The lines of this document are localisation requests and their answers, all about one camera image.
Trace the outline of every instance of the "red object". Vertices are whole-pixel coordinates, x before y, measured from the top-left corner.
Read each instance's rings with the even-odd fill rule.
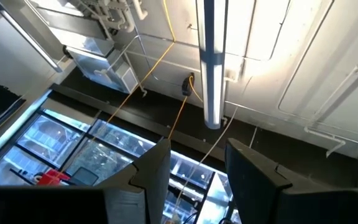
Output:
[[[46,174],[43,174],[37,185],[60,185],[60,180],[68,180],[69,176],[61,172],[50,169]]]

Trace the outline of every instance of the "wire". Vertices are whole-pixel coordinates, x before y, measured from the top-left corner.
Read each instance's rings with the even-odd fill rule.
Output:
[[[224,217],[221,219],[221,221],[219,221],[219,224],[224,224],[225,222],[224,221],[227,221],[227,223],[233,223],[230,218],[227,218],[227,217]]]
[[[193,84],[191,83],[191,81],[193,80],[193,76],[190,76],[189,81],[190,81],[190,87],[193,90],[194,94],[197,96],[197,98],[202,102],[203,100],[201,99],[201,97],[197,94],[196,90],[193,87]]]
[[[173,37],[173,42],[171,43],[171,45],[169,45],[169,47],[165,50],[165,52],[161,55],[161,57],[156,61],[156,63],[154,64],[154,66],[149,70],[149,72],[145,75],[145,77],[142,79],[142,81],[140,81],[136,87],[133,89],[133,91],[125,98],[125,100],[121,103],[121,105],[119,105],[119,107],[115,110],[115,112],[110,116],[110,118],[107,120],[107,122],[105,122],[103,124],[103,126],[101,126],[97,131],[96,134],[93,136],[91,141],[94,141],[96,139],[97,136],[99,136],[101,134],[102,131],[104,131],[106,129],[106,125],[112,120],[113,117],[115,117],[115,115],[117,115],[118,111],[122,108],[122,106],[124,106],[124,104],[127,102],[127,100],[129,99],[129,97],[132,96],[132,94],[138,89],[138,87],[141,86],[141,84],[146,80],[147,77],[149,77],[149,75],[154,71],[154,69],[157,67],[157,65],[161,62],[161,60],[164,58],[164,56],[169,52],[169,50],[172,48],[172,46],[175,44],[176,42],[176,38],[175,35],[173,34],[173,29],[172,29],[172,24],[171,24],[171,20],[169,18],[169,12],[167,9],[167,4],[165,2],[166,0],[163,0],[164,6],[165,6],[165,13],[167,15],[167,20],[168,20],[168,25],[169,28],[171,30],[171,34]],[[71,162],[68,162],[66,167],[63,167],[62,171],[60,171],[60,174],[62,174],[63,172],[65,172],[69,166],[74,162],[76,156],[78,156],[80,154],[81,150],[78,151],[78,153],[74,156],[74,159],[71,160]]]
[[[169,25],[169,29],[171,31],[171,35],[172,35],[172,40],[175,43],[177,41],[177,38],[175,37],[175,34],[173,33],[173,28],[172,28],[172,24],[171,24],[171,19],[169,18],[169,12],[168,12],[168,7],[167,7],[167,1],[163,0],[164,3],[164,9],[165,9],[165,16],[167,17],[167,21],[168,21],[168,25]]]
[[[195,212],[193,214],[191,214],[189,217],[187,217],[187,219],[183,222],[183,224],[187,224],[188,222],[190,222],[190,220],[197,215],[198,212]]]
[[[179,117],[180,117],[180,114],[181,114],[181,111],[183,110],[183,108],[185,107],[185,103],[186,103],[186,100],[187,100],[187,96],[185,97],[185,99],[183,100],[183,103],[181,104],[181,107],[180,107],[180,110],[178,112],[178,115],[177,115],[177,118],[171,128],[171,132],[169,132],[169,135],[168,135],[168,139],[171,139],[171,136],[172,136],[172,133],[173,133],[173,130],[175,129],[175,126],[177,125],[177,122],[179,120]]]
[[[250,77],[250,78],[248,79],[248,82],[246,83],[246,85],[245,85],[245,87],[244,87],[244,89],[243,89],[243,91],[242,91],[242,93],[241,93],[242,96],[244,96],[244,93],[246,92],[246,89],[247,89],[247,87],[248,87],[248,84],[251,82],[251,80],[252,80],[252,77]],[[204,162],[204,160],[209,156],[209,154],[212,152],[212,150],[216,147],[216,145],[218,144],[218,142],[219,142],[219,141],[221,140],[221,138],[224,136],[224,133],[229,129],[230,124],[232,123],[232,121],[233,121],[233,119],[234,119],[234,117],[235,117],[235,115],[236,115],[236,113],[237,113],[238,108],[239,108],[239,107],[236,106],[236,108],[234,109],[233,115],[231,116],[231,119],[230,119],[230,121],[229,121],[229,124],[227,124],[227,126],[224,128],[222,134],[218,137],[218,139],[217,139],[216,142],[213,144],[213,146],[211,147],[211,149],[205,154],[205,156],[199,161],[199,163],[198,163],[196,166],[194,166],[193,170],[192,170],[191,173],[190,173],[190,176],[187,178],[185,184],[183,185],[182,189],[180,190],[180,193],[179,193],[179,195],[178,195],[177,201],[176,201],[176,203],[175,203],[175,207],[174,207],[174,209],[173,209],[173,214],[176,213],[176,210],[178,209],[178,206],[179,206],[180,197],[181,197],[181,195],[182,195],[182,193],[183,193],[185,187],[186,187],[187,184],[189,183],[190,178],[193,176],[194,172],[196,171],[196,168],[199,167],[200,164]]]

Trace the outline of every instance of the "black cable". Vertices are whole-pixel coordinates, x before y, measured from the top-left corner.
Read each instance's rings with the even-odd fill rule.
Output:
[[[233,223],[230,218],[224,217],[221,219],[221,221],[219,221],[219,224],[224,224],[224,221],[227,221],[227,224]]]
[[[183,222],[183,224],[188,223],[195,215],[197,215],[198,212],[195,212],[193,214],[191,214],[189,217],[187,217],[187,219]]]

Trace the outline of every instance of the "fluorescent light fixture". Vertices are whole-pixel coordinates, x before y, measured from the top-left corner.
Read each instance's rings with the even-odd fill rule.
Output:
[[[94,58],[96,60],[102,60],[102,61],[106,61],[107,59],[102,57],[102,56],[99,56],[99,55],[96,55],[96,54],[92,54],[92,53],[89,53],[89,52],[86,52],[86,51],[83,51],[83,50],[78,50],[78,49],[75,49],[73,47],[69,47],[67,46],[66,48],[69,52],[74,52],[76,54],[79,54],[79,55],[83,55],[83,56],[86,56],[86,57],[91,57],[91,58]]]
[[[46,25],[49,26],[49,22],[46,21],[40,13],[37,11],[37,9],[29,2],[29,0],[24,0],[24,2],[27,4],[27,6],[31,9],[32,12]]]
[[[228,0],[196,0],[204,120],[219,129],[224,98],[224,53]]]
[[[49,63],[56,72],[62,72],[62,69],[53,61],[43,48],[13,19],[0,3],[0,14],[17,30],[23,38]]]

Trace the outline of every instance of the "orange cable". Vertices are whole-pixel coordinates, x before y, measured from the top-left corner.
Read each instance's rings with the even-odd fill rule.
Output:
[[[177,119],[175,120],[175,122],[174,122],[174,124],[173,124],[173,126],[172,126],[172,129],[171,129],[171,132],[169,133],[168,139],[171,139],[171,136],[172,136],[173,130],[175,129],[175,126],[177,125],[177,122],[178,122],[178,120],[179,120],[179,117],[180,117],[181,111],[182,111],[182,110],[183,110],[183,108],[185,107],[186,100],[187,100],[187,96],[185,97],[185,99],[183,100],[183,103],[181,104],[181,107],[180,107],[179,113],[178,113],[178,115],[177,115]]]
[[[194,94],[197,96],[197,98],[202,102],[203,100],[202,100],[201,97],[197,94],[196,90],[195,90],[194,87],[193,87],[193,84],[191,83],[192,79],[193,79],[193,76],[190,76],[190,78],[189,78],[190,87],[191,87],[191,89],[193,90]]]
[[[119,107],[116,109],[116,111],[110,116],[110,118],[107,120],[107,122],[105,122],[105,124],[100,127],[96,134],[93,136],[91,141],[94,141],[96,139],[96,137],[100,134],[100,131],[106,127],[106,125],[112,120],[113,117],[115,117],[115,115],[117,115],[118,111],[122,108],[122,106],[124,106],[124,104],[126,103],[126,101],[129,99],[129,97],[132,96],[132,94],[136,91],[136,89],[138,89],[138,87],[140,87],[140,85],[146,80],[147,77],[149,77],[149,75],[153,72],[153,70],[157,67],[157,65],[161,62],[161,60],[164,58],[164,56],[168,53],[168,51],[171,49],[171,47],[174,45],[175,43],[172,42],[171,45],[166,49],[166,51],[164,52],[164,54],[161,55],[160,59],[157,60],[157,62],[155,63],[155,65],[152,67],[152,69],[150,69],[150,71],[146,74],[146,76],[142,79],[142,81],[140,81],[139,84],[137,84],[137,86],[134,88],[134,90],[132,91],[132,93],[130,93],[125,100],[121,103],[121,105],[119,105]],[[74,162],[75,158],[80,154],[81,150],[79,150],[76,155],[74,156],[74,159],[71,160],[70,163],[66,164],[66,167],[62,169],[62,171],[60,171],[60,173],[62,174],[63,172],[65,172],[69,166]]]

